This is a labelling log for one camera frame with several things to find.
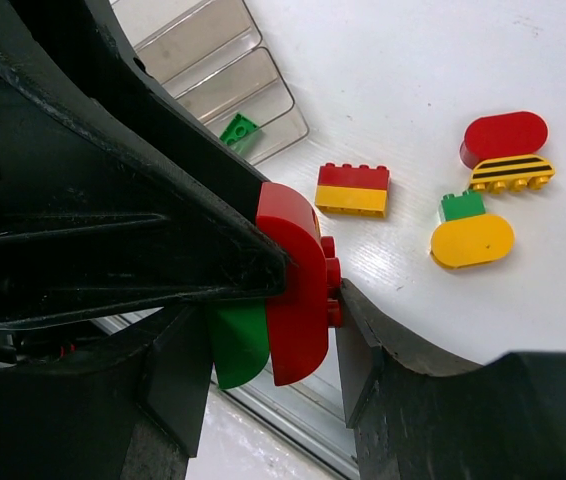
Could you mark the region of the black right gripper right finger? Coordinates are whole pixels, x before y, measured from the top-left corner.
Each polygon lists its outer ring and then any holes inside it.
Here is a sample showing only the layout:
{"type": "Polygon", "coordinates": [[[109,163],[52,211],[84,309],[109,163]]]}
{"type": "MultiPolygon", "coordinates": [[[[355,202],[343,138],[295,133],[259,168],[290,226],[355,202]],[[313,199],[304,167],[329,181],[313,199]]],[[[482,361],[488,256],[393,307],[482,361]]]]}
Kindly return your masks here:
{"type": "Polygon", "coordinates": [[[566,352],[479,365],[340,288],[345,421],[364,479],[566,479],[566,352]]]}

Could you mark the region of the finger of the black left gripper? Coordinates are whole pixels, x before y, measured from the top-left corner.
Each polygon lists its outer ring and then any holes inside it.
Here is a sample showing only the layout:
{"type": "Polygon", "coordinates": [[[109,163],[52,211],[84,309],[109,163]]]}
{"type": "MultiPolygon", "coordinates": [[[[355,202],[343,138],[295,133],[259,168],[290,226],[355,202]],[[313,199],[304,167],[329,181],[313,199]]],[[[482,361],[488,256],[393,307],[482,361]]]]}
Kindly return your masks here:
{"type": "Polygon", "coordinates": [[[266,177],[217,139],[147,71],[104,1],[15,1],[33,38],[88,97],[242,215],[266,177]]]}

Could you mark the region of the yellow oval lego brick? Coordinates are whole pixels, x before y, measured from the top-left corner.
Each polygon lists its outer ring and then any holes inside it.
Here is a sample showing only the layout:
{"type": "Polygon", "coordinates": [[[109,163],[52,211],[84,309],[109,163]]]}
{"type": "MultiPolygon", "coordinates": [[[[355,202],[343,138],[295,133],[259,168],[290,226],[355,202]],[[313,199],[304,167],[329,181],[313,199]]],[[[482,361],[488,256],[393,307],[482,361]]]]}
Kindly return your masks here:
{"type": "Polygon", "coordinates": [[[501,260],[514,243],[514,230],[504,218],[482,214],[443,222],[432,234],[430,251],[440,266],[460,269],[501,260]]]}

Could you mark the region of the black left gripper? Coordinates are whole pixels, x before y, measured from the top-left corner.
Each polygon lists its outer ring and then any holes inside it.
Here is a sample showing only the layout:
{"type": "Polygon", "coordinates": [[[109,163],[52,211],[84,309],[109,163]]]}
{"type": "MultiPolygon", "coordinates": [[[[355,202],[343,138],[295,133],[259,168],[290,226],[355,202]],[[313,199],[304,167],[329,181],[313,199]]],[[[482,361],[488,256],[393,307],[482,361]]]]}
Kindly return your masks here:
{"type": "Polygon", "coordinates": [[[0,1],[0,356],[62,355],[54,325],[281,293],[255,215],[86,96],[0,1]]]}

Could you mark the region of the green curved lego brick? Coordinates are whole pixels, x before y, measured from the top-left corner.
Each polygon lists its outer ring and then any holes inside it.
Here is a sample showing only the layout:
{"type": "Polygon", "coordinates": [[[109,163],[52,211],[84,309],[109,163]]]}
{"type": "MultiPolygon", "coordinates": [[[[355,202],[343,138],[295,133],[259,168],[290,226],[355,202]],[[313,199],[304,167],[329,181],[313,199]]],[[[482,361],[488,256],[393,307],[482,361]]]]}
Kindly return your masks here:
{"type": "Polygon", "coordinates": [[[270,356],[265,301],[213,303],[205,313],[218,386],[229,390],[250,382],[270,356]]]}

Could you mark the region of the green sloped lego brick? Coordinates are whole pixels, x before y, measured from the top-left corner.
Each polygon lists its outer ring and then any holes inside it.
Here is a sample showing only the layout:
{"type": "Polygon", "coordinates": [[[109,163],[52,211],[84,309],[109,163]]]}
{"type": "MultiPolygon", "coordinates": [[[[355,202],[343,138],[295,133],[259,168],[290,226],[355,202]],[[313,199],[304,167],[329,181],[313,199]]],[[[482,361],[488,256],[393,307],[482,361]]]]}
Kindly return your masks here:
{"type": "Polygon", "coordinates": [[[237,153],[247,151],[257,139],[260,127],[251,119],[237,113],[220,135],[220,141],[237,153]]]}

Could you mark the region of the red oval lego brick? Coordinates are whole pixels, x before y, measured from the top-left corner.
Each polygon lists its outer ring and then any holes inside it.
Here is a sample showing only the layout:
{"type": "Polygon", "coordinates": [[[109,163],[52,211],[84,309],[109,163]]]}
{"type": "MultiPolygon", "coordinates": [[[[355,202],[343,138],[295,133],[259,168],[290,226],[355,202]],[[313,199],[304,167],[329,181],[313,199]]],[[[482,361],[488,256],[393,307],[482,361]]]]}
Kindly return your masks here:
{"type": "Polygon", "coordinates": [[[484,160],[535,153],[548,136],[546,121],[530,111],[484,116],[466,128],[459,155],[473,169],[484,160]]]}

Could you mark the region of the green square lego brick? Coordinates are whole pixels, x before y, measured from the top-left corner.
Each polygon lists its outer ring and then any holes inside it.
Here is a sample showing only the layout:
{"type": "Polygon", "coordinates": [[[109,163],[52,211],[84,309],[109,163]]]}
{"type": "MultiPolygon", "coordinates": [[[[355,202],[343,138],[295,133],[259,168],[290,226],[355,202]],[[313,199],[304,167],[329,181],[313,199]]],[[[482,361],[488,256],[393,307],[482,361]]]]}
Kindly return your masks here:
{"type": "Polygon", "coordinates": [[[440,202],[440,213],[443,222],[450,222],[484,215],[486,208],[480,193],[466,190],[459,195],[444,195],[440,202]]]}

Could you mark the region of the red curved lego brick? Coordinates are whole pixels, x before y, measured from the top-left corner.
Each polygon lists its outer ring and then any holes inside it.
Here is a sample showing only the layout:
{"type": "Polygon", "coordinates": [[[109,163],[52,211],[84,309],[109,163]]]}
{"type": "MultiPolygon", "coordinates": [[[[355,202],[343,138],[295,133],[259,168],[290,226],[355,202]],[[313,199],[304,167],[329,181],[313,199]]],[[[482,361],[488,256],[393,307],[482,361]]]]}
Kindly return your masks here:
{"type": "Polygon", "coordinates": [[[288,257],[285,290],[265,304],[274,384],[286,386],[322,364],[328,329],[342,324],[336,299],[340,262],[335,241],[321,234],[312,205],[286,185],[262,185],[256,225],[288,257]]]}

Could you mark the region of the yellow black striped lego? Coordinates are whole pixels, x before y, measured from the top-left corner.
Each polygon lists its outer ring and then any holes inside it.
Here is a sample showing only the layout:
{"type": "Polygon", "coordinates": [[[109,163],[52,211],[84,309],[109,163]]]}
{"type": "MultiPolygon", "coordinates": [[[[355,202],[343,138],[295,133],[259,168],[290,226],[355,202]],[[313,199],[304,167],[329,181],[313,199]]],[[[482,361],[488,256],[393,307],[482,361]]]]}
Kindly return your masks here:
{"type": "Polygon", "coordinates": [[[554,166],[536,154],[487,159],[471,172],[468,189],[478,193],[541,190],[555,175],[554,166]]]}

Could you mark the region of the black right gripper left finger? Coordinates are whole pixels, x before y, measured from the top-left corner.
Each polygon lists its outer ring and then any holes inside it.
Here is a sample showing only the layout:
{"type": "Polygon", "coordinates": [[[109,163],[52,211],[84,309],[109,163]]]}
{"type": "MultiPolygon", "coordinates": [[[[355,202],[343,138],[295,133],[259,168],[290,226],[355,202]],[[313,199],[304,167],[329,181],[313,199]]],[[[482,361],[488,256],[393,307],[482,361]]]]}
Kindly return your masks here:
{"type": "Polygon", "coordinates": [[[202,307],[163,308],[45,363],[0,367],[0,479],[182,479],[212,369],[202,307]]]}

